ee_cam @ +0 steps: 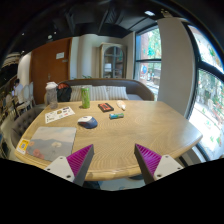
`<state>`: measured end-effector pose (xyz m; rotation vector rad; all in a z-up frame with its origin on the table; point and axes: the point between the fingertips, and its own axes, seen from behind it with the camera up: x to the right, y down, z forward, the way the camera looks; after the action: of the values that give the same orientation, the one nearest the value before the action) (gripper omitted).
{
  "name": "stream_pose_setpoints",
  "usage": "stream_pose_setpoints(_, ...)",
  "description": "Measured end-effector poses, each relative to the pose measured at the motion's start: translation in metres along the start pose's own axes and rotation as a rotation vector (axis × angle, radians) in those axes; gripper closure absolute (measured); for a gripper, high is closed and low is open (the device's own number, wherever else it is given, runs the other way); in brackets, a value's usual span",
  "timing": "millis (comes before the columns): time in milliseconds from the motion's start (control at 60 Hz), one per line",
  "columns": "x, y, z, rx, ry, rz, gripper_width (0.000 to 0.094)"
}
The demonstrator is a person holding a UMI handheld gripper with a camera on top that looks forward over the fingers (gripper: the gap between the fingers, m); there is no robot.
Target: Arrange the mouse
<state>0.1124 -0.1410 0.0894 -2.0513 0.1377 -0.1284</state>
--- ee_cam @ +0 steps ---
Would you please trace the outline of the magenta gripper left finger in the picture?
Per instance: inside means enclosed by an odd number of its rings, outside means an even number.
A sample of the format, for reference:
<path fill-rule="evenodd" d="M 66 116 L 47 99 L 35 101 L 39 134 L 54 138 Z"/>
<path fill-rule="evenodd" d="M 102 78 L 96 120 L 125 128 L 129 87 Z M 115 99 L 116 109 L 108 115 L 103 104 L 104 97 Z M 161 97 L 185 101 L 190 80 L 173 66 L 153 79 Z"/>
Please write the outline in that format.
<path fill-rule="evenodd" d="M 88 145 L 68 157 L 59 156 L 45 171 L 82 186 L 94 155 L 94 146 Z"/>

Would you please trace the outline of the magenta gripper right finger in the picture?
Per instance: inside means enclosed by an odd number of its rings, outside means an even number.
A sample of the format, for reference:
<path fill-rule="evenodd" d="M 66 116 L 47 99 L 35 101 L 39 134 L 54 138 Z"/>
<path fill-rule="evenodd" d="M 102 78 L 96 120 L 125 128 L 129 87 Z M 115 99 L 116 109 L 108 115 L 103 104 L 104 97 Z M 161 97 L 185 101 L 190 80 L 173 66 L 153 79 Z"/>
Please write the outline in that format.
<path fill-rule="evenodd" d="M 160 180 L 182 169 L 182 166 L 170 155 L 161 156 L 139 144 L 135 145 L 134 154 L 145 184 Z"/>

